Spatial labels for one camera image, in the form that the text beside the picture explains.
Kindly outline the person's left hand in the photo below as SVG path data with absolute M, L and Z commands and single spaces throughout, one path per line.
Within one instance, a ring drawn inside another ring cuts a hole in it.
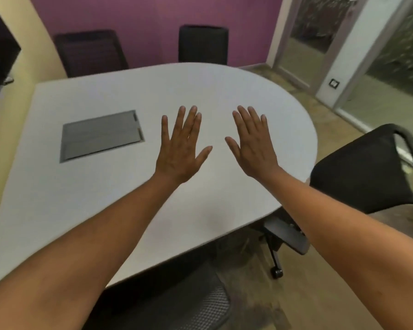
M 160 146 L 153 174 L 153 178 L 160 182 L 180 185 L 187 182 L 200 170 L 200 168 L 195 168 L 195 158 L 200 153 L 196 152 L 196 146 L 202 123 L 202 114 L 197 110 L 193 129 L 188 140 L 184 140 L 182 139 L 182 127 L 188 112 L 184 106 L 179 108 L 173 132 L 169 133 L 170 141 L 168 144 L 161 144 Z

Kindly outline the person's right hand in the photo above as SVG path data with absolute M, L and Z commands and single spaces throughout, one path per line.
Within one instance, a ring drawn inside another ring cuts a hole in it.
M 246 108 L 255 124 L 254 137 L 239 137 L 242 163 L 239 165 L 243 172 L 263 184 L 269 181 L 280 169 L 277 156 L 270 140 L 264 140 L 260 136 L 261 119 L 256 110 L 249 106 Z M 232 112 L 237 127 L 237 110 Z

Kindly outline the person's left forearm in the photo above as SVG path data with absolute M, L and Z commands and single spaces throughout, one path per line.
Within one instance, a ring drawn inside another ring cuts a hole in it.
M 107 284 L 187 179 L 155 172 L 0 280 L 0 330 L 81 330 Z

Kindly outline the person's right forearm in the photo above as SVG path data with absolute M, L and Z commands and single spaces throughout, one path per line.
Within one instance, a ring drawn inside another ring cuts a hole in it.
M 255 168 L 253 178 L 281 203 L 384 330 L 413 330 L 413 238 L 278 165 Z

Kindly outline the white oval meeting table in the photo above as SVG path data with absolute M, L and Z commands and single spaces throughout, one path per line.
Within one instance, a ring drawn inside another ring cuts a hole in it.
M 0 204 L 0 280 L 71 228 L 144 183 L 154 172 L 161 117 L 172 131 L 181 105 L 198 107 L 196 151 L 213 150 L 150 223 L 139 244 L 110 280 L 113 285 L 200 247 L 280 207 L 247 177 L 225 137 L 237 139 L 232 111 L 253 106 L 267 116 L 279 165 L 305 182 L 315 165 L 318 137 L 302 104 L 246 70 L 174 63 L 42 82 L 14 157 Z M 64 124 L 134 110 L 144 142 L 60 162 Z

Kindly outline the black mesh office chair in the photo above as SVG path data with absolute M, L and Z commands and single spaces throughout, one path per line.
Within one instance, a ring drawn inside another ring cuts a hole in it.
M 53 41 L 68 78 L 129 69 L 114 30 L 56 34 Z
M 365 214 L 413 204 L 395 135 L 413 158 L 413 135 L 396 124 L 382 125 L 320 160 L 310 186 Z
M 170 262 L 105 289 L 82 330 L 217 330 L 230 313 L 209 262 Z
M 178 33 L 178 62 L 228 64 L 229 29 L 182 25 Z

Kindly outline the glass door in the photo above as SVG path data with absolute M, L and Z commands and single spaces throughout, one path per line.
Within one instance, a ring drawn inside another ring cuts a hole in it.
M 299 88 L 311 89 L 356 3 L 357 0 L 292 0 L 273 68 Z

